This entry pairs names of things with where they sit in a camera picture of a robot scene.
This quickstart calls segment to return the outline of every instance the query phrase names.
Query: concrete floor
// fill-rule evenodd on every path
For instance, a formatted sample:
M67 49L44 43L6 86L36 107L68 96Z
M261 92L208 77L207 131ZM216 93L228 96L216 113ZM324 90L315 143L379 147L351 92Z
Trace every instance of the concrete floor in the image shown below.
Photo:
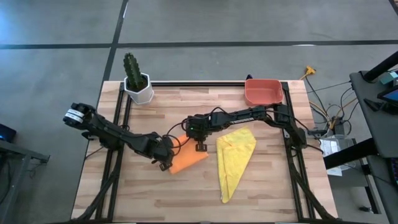
M122 2L3 0L0 45L111 43ZM130 0L119 42L394 40L397 24L388 0ZM351 72L372 68L397 48L326 44L117 49L109 79L124 78L122 57L131 51L152 80L241 80L249 73L295 80L311 65L317 74L310 81L321 88L348 81ZM62 118L72 102L97 103L109 52L0 50L0 123L18 130L18 145L51 155L33 179L26 178L15 223L69 219L87 142ZM349 84L318 94L326 106L339 103L347 88ZM309 97L316 101L312 94ZM359 108L351 122L351 137L362 141L370 136ZM386 223L384 215L358 211L366 202L356 199L365 197L364 192L333 188L333 195L344 220Z

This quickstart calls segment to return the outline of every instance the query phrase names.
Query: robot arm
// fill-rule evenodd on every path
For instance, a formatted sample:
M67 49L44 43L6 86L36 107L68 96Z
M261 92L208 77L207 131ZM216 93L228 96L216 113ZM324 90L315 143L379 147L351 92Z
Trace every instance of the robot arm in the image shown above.
M134 134L125 130L103 116L96 113L95 108L84 103L73 103L63 117L66 125L80 130L87 130L91 135L98 136L100 143L108 149L117 149L120 142L127 144L135 153L160 162L162 170L168 169L172 163L173 146L170 138L163 138L156 132Z
M275 113L275 119L267 114L268 111ZM159 161L161 170L167 170L172 166L173 144L167 136L159 136L156 132L131 133L106 120L97 114L95 108L84 103L73 103L63 121L73 128L87 130L89 135L98 136L100 143L108 149L117 149L123 142L135 153ZM297 149L302 149L307 144L304 130L298 128L287 115L286 105L257 106L232 113L212 111L208 114L196 114L186 119L186 133L189 138L198 142L197 151L207 151L207 145L203 142L208 135L222 131L233 124L249 121L263 121L272 127L285 129L291 137L292 146ZM82 133L82 135L88 139L87 133Z
M275 113L272 119L267 111ZM303 148L307 144L305 132L298 128L290 116L287 115L286 105L256 106L246 110L235 111L232 113L211 112L208 114L196 114L187 118L187 136L196 140L197 151L207 151L207 146L203 144L207 136L213 132L222 131L233 124L245 123L249 121L263 121L269 126L285 129L292 138L292 144L296 148Z

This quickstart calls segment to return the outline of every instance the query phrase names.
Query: wooden table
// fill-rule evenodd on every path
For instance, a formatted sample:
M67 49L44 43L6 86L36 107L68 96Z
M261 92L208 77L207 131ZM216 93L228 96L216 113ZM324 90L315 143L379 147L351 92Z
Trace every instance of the wooden table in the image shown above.
M312 128L312 112L304 82L288 83L296 118ZM98 113L111 121L119 84L120 82L104 82L99 99ZM221 106L226 111L247 108L243 87L154 87L154 91L155 97L151 104L132 105L129 115L132 132L157 131L164 134L188 115L209 113L216 106ZM233 198L223 204L220 200L216 139L244 126L249 127L256 137L256 148ZM181 135L183 130L175 128L172 134ZM213 133L206 143L209 158L175 175L160 171L157 164L151 164L150 160L138 156L126 147L114 221L297 221L281 129L258 121L237 124L222 132ZM314 140L308 140L308 143L317 146ZM87 153L99 147L98 142L91 142ZM303 155L311 190L328 212L337 217L322 155L311 148L303 150ZM82 214L98 193L105 157L106 150L102 150L85 161L72 218ZM303 194L300 198L304 214L307 214ZM104 215L107 211L107 200L109 197L106 198Z

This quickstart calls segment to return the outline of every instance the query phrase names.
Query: yellow cloth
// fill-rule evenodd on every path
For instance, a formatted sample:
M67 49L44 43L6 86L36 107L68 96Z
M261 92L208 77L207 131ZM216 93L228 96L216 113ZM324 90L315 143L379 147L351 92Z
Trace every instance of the yellow cloth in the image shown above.
M246 127L217 139L218 177L223 203L227 203L234 194L255 146L256 139Z

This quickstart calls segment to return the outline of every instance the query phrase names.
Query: potted cactus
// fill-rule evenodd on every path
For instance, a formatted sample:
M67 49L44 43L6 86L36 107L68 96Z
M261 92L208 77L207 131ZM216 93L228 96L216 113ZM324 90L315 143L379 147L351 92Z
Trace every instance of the potted cactus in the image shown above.
M140 72L137 59L132 53L127 53L123 62L127 75L124 79L124 91L138 105L150 103L154 97L154 91L149 76Z

